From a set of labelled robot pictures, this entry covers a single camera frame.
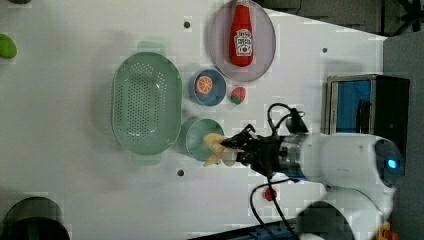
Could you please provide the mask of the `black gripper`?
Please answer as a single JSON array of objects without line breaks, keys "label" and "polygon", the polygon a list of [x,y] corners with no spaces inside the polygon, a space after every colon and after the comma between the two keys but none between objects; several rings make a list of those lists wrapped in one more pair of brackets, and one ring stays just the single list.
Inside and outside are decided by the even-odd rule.
[{"label": "black gripper", "polygon": [[267,178],[272,179],[276,173],[299,178],[300,137],[259,136],[255,139],[255,132],[255,128],[248,124],[238,134],[223,140],[221,145],[231,149],[244,149],[248,145],[245,153],[237,154],[236,161]]}]

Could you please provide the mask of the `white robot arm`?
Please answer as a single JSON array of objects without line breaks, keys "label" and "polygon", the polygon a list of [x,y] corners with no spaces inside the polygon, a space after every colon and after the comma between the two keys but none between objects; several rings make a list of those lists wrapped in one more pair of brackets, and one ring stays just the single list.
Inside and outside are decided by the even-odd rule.
[{"label": "white robot arm", "polygon": [[249,125],[222,145],[265,177],[282,173],[325,187],[324,195],[309,200],[295,217],[299,240],[373,240],[392,212],[404,176],[397,145],[370,134],[260,136]]}]

